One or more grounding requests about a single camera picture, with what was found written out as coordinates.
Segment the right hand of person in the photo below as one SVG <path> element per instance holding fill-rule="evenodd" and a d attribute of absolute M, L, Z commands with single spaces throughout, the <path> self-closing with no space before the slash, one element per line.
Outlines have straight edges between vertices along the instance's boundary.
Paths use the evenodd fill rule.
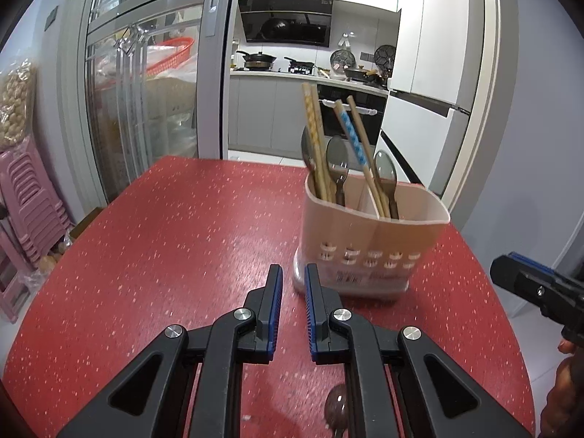
<path fill-rule="evenodd" d="M 567 354 L 556 370 L 555 382 L 541 413 L 541 437 L 562 437 L 575 431 L 583 415 L 583 349 L 562 338 L 557 346 Z"/>

